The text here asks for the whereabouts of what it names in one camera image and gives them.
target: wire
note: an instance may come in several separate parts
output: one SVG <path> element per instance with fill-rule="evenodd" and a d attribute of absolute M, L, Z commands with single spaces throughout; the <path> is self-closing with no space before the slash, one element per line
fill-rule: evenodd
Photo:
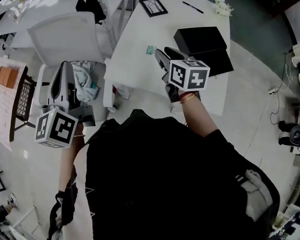
<path fill-rule="evenodd" d="M 273 124 L 273 125 L 277 125 L 277 124 L 279 123 L 279 122 L 276 122 L 276 123 L 273 123 L 273 122 L 272 122 L 272 115 L 273 115 L 273 114 L 274 114 L 274 115 L 277 115 L 277 114 L 280 112 L 280 97 L 279 97 L 279 92 L 277 91 L 276 94 L 278 95 L 279 107 L 278 107 L 278 111 L 277 111 L 276 113 L 272 112 L 272 113 L 270 114 L 270 121 L 271 121 L 271 124 Z"/>
<path fill-rule="evenodd" d="M 286 56 L 287 55 L 290 55 L 290 64 L 289 64 L 290 74 L 288 74 L 288 66 L 286 65 Z M 288 78 L 288 87 L 286 88 L 285 91 L 283 91 L 283 92 L 286 92 L 288 90 L 290 84 L 292 83 L 293 79 L 294 79 L 293 76 L 292 76 L 292 74 L 291 74 L 291 52 L 286 53 L 285 56 L 284 56 L 284 67 L 283 67 L 283 72 L 282 72 L 282 81 L 281 81 L 279 89 L 272 94 L 272 95 L 274 95 L 274 94 L 278 95 L 278 104 L 279 104 L 278 111 L 277 112 L 272 112 L 270 114 L 270 121 L 271 121 L 271 124 L 273 124 L 274 126 L 279 123 L 279 122 L 276 122 L 276 123 L 272 122 L 272 115 L 277 115 L 280 112 L 280 96 L 279 96 L 279 91 L 280 91 L 280 89 L 281 89 L 281 87 L 283 85 L 283 82 L 284 82 L 284 73 L 286 73 L 286 77 Z"/>
<path fill-rule="evenodd" d="M 265 107 L 264 107 L 264 109 L 263 109 L 263 112 L 262 112 L 262 114 L 261 114 L 261 117 L 260 117 L 258 126 L 256 127 L 254 136 L 253 136 L 253 138 L 252 138 L 252 140 L 251 140 L 251 142 L 250 142 L 250 144 L 249 144 L 249 146 L 248 146 L 248 149 L 247 149 L 246 152 L 245 152 L 245 155 L 248 153 L 248 151 L 249 151 L 249 149 L 250 149 L 250 147 L 251 147 L 251 145 L 252 145 L 252 143 L 253 143 L 253 140 L 254 140 L 254 138 L 255 138 L 255 136 L 256 136 L 258 130 L 259 130 L 259 127 L 260 127 L 260 124 L 261 124 L 261 121 L 262 121 L 264 112 L 265 112 L 265 110 L 266 110 L 266 108 L 267 108 L 267 106 L 268 106 L 268 104 L 269 104 L 269 101 L 270 101 L 271 97 L 272 97 L 272 95 L 269 97 L 268 101 L 266 102 L 266 105 L 265 105 Z"/>

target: picture frame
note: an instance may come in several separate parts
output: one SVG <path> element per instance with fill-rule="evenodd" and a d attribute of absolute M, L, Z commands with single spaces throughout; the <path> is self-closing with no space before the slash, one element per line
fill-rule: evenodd
<path fill-rule="evenodd" d="M 167 14 L 168 11 L 159 0 L 139 0 L 149 17 Z"/>

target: black shirt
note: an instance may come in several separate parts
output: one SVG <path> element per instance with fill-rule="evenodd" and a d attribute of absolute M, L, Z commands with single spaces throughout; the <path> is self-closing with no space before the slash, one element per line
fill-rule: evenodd
<path fill-rule="evenodd" d="M 134 110 L 122 125 L 106 121 L 88 141 L 86 197 L 94 239 L 266 239 L 279 194 L 219 130 L 206 137 L 174 118 Z M 258 172 L 274 204 L 256 223 L 235 180 Z"/>

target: table leg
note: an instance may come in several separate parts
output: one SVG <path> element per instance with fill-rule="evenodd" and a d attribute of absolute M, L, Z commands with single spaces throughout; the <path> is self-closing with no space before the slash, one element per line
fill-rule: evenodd
<path fill-rule="evenodd" d="M 130 97 L 130 92 L 128 87 L 126 87 L 125 85 L 121 85 L 117 82 L 113 83 L 114 87 L 116 88 L 116 90 L 118 91 L 118 93 L 122 96 L 122 98 L 128 100 Z"/>
<path fill-rule="evenodd" d="M 10 47 L 5 41 L 3 41 L 2 39 L 0 39 L 0 43 L 4 44 L 6 47 L 8 47 L 8 48 L 10 48 L 10 49 L 12 49 L 12 50 L 15 51 L 14 48 L 11 48 L 11 47 Z"/>
<path fill-rule="evenodd" d="M 29 77 L 28 75 L 25 76 L 25 80 L 27 80 L 31 85 L 36 86 L 36 81 Z M 50 82 L 42 82 L 42 86 L 49 86 Z"/>
<path fill-rule="evenodd" d="M 29 126 L 29 127 L 35 129 L 35 125 L 34 125 L 34 124 L 32 124 L 32 123 L 30 123 L 30 122 L 26 122 L 26 123 L 24 123 L 24 124 L 18 126 L 17 128 L 15 128 L 14 131 L 17 131 L 17 130 L 21 129 L 21 128 L 24 127 L 24 126 Z"/>

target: black bag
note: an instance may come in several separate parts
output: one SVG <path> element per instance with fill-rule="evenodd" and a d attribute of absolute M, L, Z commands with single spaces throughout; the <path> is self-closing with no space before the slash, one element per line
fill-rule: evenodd
<path fill-rule="evenodd" d="M 95 24 L 98 24 L 99 21 L 106 19 L 106 16 L 103 13 L 103 9 L 98 0 L 78 0 L 75 9 L 78 12 L 86 11 L 93 13 L 95 17 Z"/>

